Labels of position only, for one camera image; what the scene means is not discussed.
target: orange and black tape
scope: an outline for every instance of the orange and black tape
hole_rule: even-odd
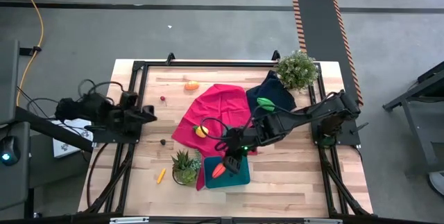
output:
[[[342,38],[344,41],[345,51],[347,53],[348,62],[350,64],[350,69],[352,70],[353,82],[355,83],[356,93],[358,94],[358,104],[360,106],[364,105],[364,101],[361,95],[361,88],[358,83],[358,76],[356,74],[355,64],[353,62],[352,53],[350,52],[350,47],[348,46],[347,35],[345,34],[344,23],[342,21],[341,12],[339,11],[338,0],[333,0],[334,9],[336,10],[336,16],[338,17],[339,27],[341,28]]]
[[[305,45],[304,28],[302,27],[302,18],[300,17],[299,0],[292,0],[294,19],[296,20],[296,30],[298,32],[299,49],[307,53],[307,46]]]

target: pink cloth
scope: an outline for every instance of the pink cloth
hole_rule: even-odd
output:
[[[250,108],[244,89],[234,85],[211,86],[194,100],[174,131],[172,138],[185,146],[199,150],[203,156],[202,161],[204,157],[224,155],[223,151],[214,150],[219,140],[209,137],[200,138],[194,132],[193,126],[199,126],[200,121],[205,117],[215,117],[230,127],[244,125],[250,117]],[[222,136],[223,126],[217,121],[209,119],[203,125],[208,129],[209,135]],[[201,190],[204,186],[202,164],[196,189]]]

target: wooden tabletop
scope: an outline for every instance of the wooden tabletop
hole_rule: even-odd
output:
[[[116,60],[111,80],[128,88],[133,61]],[[320,64],[325,91],[329,93],[343,89],[338,62]],[[195,187],[180,186],[173,181],[171,156],[186,147],[172,140],[171,134],[193,100],[214,83],[250,89],[264,80],[268,70],[243,67],[149,68],[144,105],[155,106],[158,120],[144,125],[140,142],[136,146],[126,198],[126,216],[328,216],[318,150],[312,144],[309,124],[294,129],[276,144],[259,147],[258,155],[248,157],[250,184],[197,191]],[[183,86],[188,80],[198,81],[200,87],[192,93],[184,93]],[[298,108],[309,106],[307,90],[292,94]],[[119,87],[111,85],[108,96],[118,101]],[[160,100],[161,96],[166,97],[166,102]],[[160,144],[161,139],[166,140],[165,146]],[[92,174],[92,200],[99,196],[110,179],[116,147],[114,144],[108,145],[98,159]],[[358,153],[347,146],[338,146],[337,149],[345,185],[362,207],[372,212]],[[157,177],[163,168],[167,172],[162,183],[157,184]],[[119,189],[120,184],[117,186],[114,207],[117,206]],[[332,190],[339,211],[336,187],[332,187]],[[84,187],[79,210],[86,208]]]

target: gray floor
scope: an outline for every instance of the gray floor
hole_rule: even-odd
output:
[[[85,3],[153,3],[290,6],[291,0],[37,0]],[[443,7],[444,0],[339,0],[350,7]],[[269,59],[274,49],[298,48],[291,12],[42,10],[44,51],[31,67],[24,89],[31,97],[76,96],[84,78],[108,80],[117,58],[176,57]],[[444,15],[344,14],[348,39],[364,97],[358,123],[364,169],[374,212],[409,220],[444,220],[444,200],[425,178],[403,171],[420,161],[403,112],[391,114],[383,103],[443,61]],[[0,8],[0,40],[34,45],[39,37],[32,9]],[[52,113],[53,105],[42,107]],[[77,209],[85,175],[37,191],[37,209],[47,215]],[[62,193],[68,192],[66,198]],[[0,218],[18,218],[19,209]]]

